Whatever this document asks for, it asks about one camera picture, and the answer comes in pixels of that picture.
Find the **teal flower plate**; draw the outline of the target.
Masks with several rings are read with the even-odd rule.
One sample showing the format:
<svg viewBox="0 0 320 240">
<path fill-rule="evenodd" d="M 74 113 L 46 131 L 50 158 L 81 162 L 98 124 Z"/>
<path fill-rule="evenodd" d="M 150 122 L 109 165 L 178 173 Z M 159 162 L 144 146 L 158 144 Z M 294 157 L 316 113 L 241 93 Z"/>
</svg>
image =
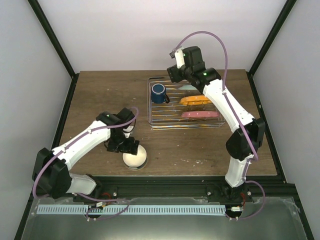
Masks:
<svg viewBox="0 0 320 240">
<path fill-rule="evenodd" d="M 197 88 L 192 85 L 183 85 L 178 88 L 179 91 L 196 91 Z"/>
</svg>

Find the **blue enamel mug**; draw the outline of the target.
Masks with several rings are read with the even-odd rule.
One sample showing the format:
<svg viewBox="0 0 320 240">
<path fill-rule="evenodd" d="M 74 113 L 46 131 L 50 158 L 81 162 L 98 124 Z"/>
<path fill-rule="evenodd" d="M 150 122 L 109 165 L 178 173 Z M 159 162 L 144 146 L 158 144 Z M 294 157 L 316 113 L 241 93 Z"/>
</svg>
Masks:
<svg viewBox="0 0 320 240">
<path fill-rule="evenodd" d="M 166 87 L 161 83 L 156 83 L 151 87 L 151 102 L 155 104 L 168 104 L 170 99 L 166 92 Z"/>
</svg>

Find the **orange scalloped plate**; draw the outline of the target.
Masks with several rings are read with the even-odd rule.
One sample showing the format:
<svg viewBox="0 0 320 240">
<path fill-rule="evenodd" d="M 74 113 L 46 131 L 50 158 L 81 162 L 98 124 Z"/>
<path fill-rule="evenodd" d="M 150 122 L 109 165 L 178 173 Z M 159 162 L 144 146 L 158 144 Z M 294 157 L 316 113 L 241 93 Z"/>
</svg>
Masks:
<svg viewBox="0 0 320 240">
<path fill-rule="evenodd" d="M 180 99 L 179 104 L 184 106 L 207 105 L 212 102 L 204 95 L 186 96 Z"/>
</svg>

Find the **pink dotted scalloped plate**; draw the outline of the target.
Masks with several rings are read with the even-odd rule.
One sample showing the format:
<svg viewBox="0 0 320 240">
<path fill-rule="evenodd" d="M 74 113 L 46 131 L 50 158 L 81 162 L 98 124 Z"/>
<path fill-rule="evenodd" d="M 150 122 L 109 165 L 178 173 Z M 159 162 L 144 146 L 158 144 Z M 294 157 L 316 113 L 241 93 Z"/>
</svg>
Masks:
<svg viewBox="0 0 320 240">
<path fill-rule="evenodd" d="M 220 114 L 217 111 L 186 111 L 181 114 L 181 117 L 184 119 L 208 119 L 208 118 L 217 118 Z"/>
</svg>

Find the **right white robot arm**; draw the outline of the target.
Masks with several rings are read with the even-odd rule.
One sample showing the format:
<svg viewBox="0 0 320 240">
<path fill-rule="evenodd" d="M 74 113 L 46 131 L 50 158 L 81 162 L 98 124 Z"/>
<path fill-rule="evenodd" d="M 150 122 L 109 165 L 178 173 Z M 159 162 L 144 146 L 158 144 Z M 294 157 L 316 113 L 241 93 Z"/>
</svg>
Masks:
<svg viewBox="0 0 320 240">
<path fill-rule="evenodd" d="M 266 124 L 247 112 L 224 85 L 221 75 L 213 67 L 207 68 L 197 46 L 177 48 L 170 53 L 176 64 L 167 68 L 170 80 L 179 83 L 188 81 L 207 97 L 226 120 L 232 132 L 225 146 L 230 155 L 223 198 L 229 202 L 240 196 L 239 186 L 246 180 L 246 174 L 253 158 L 262 146 Z"/>
</svg>

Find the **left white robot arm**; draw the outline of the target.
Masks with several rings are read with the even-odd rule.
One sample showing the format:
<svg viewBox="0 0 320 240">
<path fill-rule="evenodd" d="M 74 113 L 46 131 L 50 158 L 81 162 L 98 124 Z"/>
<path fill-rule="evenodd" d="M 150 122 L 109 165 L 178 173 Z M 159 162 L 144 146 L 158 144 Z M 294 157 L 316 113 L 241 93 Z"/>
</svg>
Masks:
<svg viewBox="0 0 320 240">
<path fill-rule="evenodd" d="M 123 108 L 119 113 L 100 113 L 81 133 L 66 143 L 48 149 L 42 148 L 36 155 L 32 173 L 34 181 L 32 195 L 40 199 L 37 189 L 44 191 L 44 197 L 58 199 L 65 194 L 76 194 L 97 202 L 102 189 L 88 174 L 71 173 L 75 164 L 97 145 L 105 144 L 106 150 L 136 157 L 143 147 L 131 136 L 139 110 Z"/>
</svg>

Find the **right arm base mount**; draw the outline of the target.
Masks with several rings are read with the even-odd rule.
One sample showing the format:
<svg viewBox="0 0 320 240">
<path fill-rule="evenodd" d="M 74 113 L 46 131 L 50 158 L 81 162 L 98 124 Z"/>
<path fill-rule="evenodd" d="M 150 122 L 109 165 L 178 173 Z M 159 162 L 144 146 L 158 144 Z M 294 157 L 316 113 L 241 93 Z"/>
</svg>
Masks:
<svg viewBox="0 0 320 240">
<path fill-rule="evenodd" d="M 214 184 L 206 187 L 206 194 L 211 202 L 219 203 L 240 203 L 252 202 L 253 198 L 248 195 L 249 188 L 245 185 L 239 187 L 230 187 L 227 184 Z"/>
</svg>

